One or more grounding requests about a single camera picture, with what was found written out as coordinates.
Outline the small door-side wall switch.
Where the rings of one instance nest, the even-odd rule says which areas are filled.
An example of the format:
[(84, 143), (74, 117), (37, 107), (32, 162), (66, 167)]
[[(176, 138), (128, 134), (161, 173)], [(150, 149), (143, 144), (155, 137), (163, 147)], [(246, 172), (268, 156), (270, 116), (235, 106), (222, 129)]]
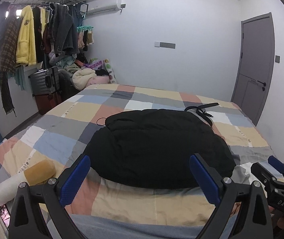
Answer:
[(278, 55), (275, 56), (275, 62), (280, 63), (280, 56), (278, 56)]

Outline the large black padded coat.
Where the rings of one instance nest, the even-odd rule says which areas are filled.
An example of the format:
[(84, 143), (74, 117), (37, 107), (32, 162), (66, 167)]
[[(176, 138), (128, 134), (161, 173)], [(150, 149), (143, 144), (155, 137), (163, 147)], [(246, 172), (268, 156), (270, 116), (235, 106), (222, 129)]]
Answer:
[(205, 105), (125, 111), (105, 120), (85, 154), (106, 180), (148, 189), (194, 188), (189, 160), (195, 153), (221, 176), (231, 176), (236, 165), (212, 126)]

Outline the grey hard-shell suitcase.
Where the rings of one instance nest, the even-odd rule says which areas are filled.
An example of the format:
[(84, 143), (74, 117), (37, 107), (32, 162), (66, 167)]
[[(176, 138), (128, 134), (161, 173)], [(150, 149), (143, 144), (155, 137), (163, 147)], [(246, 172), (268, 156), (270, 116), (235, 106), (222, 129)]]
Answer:
[(45, 70), (38, 70), (29, 76), (33, 96), (44, 96), (58, 92), (58, 67), (53, 66)]

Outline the teal hanging garment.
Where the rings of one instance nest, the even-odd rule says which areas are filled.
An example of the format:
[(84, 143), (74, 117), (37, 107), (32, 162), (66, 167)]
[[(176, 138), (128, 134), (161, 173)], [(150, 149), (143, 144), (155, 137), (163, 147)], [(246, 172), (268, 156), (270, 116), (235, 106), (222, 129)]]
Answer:
[(25, 91), (27, 83), (26, 83), (26, 79), (25, 79), (25, 71), (24, 71), (23, 65), (19, 65), (16, 68), (16, 72), (14, 74), (14, 79), (15, 79), (16, 85), (19, 86), (22, 91)]

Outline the patchwork checked bed sheet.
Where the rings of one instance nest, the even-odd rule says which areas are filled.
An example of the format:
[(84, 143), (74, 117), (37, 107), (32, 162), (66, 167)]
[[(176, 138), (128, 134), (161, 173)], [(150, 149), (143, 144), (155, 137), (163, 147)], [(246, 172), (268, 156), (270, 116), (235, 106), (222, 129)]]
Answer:
[[(0, 144), (0, 238), (63, 238), (47, 202), (19, 217), (28, 193), (57, 205), (84, 238), (197, 238), (230, 201), (226, 238), (260, 238), (270, 223), (263, 181), (273, 151), (234, 103), (121, 85), (93, 85)], [(35, 166), (49, 162), (66, 188)]]

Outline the grey bedroom door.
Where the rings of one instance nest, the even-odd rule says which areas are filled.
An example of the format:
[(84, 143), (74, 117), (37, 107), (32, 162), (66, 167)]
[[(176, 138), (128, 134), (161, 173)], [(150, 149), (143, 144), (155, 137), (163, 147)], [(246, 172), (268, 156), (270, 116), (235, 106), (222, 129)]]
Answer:
[(272, 13), (241, 22), (239, 68), (231, 102), (256, 125), (269, 93), (275, 58)]

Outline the pink folded blanket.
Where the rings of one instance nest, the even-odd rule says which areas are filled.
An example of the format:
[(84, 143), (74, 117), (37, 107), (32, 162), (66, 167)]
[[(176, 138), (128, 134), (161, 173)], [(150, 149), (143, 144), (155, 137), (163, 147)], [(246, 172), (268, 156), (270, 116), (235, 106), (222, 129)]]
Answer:
[(88, 87), (90, 85), (109, 84), (109, 83), (110, 79), (108, 75), (97, 75), (95, 77), (90, 78), (86, 86)]

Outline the white air conditioner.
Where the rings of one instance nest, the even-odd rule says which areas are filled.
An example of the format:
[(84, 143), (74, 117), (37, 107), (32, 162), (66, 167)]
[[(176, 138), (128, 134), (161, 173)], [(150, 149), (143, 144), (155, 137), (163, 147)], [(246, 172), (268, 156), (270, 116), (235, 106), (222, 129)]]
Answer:
[(88, 3), (88, 15), (122, 10), (122, 0), (94, 0)]

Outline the green sock drying hanger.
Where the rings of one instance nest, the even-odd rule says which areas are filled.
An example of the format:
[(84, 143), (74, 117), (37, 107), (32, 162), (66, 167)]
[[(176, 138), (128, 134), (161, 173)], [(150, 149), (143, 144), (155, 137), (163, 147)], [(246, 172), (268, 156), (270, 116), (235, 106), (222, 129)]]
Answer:
[(77, 32), (91, 31), (93, 29), (92, 26), (79, 26), (77, 27)]

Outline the dark denim jacket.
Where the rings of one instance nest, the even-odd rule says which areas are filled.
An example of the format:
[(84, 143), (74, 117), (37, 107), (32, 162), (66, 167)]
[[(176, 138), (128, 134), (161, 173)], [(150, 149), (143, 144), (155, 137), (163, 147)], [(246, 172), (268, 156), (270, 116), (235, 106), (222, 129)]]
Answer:
[(58, 3), (50, 3), (51, 18), (49, 30), (56, 55), (64, 52), (66, 55), (76, 54), (77, 31), (68, 7)]

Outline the black jacket on rack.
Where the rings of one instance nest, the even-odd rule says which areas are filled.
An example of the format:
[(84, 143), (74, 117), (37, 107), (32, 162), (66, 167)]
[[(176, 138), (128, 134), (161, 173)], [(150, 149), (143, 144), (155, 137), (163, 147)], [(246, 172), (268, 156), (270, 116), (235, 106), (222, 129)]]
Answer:
[(42, 50), (42, 29), (41, 29), (41, 10), (39, 7), (33, 8), (34, 16), (34, 35), (37, 63), (43, 62), (44, 52)]

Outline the yellow fleece jacket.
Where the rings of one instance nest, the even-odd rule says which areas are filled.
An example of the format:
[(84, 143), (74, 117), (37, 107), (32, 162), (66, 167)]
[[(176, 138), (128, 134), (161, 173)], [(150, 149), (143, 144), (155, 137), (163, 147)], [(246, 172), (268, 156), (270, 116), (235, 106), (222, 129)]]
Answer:
[(32, 66), (37, 63), (37, 60), (34, 16), (30, 5), (22, 9), (19, 19), (22, 20), (22, 22), (17, 40), (16, 63)]

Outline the brown plaid scarf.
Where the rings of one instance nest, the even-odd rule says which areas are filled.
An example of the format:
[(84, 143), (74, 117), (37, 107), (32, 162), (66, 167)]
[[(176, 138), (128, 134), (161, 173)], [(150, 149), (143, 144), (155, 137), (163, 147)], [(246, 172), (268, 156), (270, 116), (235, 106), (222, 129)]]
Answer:
[(8, 74), (14, 75), (16, 72), (16, 48), (20, 26), (21, 19), (15, 14), (9, 14), (0, 47), (0, 94), (6, 114), (15, 112), (8, 84)]

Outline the grey wall switch panel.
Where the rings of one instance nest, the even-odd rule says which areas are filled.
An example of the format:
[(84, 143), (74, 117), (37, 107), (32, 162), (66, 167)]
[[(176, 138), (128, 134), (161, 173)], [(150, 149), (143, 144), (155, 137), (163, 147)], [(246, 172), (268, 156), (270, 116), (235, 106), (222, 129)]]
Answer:
[(175, 43), (167, 43), (167, 42), (154, 42), (154, 46), (156, 48), (167, 48), (167, 49), (175, 49)]

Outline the cream fluffy blanket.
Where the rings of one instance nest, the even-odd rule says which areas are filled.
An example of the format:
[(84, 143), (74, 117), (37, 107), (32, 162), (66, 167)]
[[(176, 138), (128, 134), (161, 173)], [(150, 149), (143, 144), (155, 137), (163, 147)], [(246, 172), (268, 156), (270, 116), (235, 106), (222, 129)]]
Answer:
[(86, 87), (89, 80), (94, 77), (96, 77), (95, 70), (85, 68), (78, 70), (73, 74), (72, 82), (77, 90), (82, 91)]

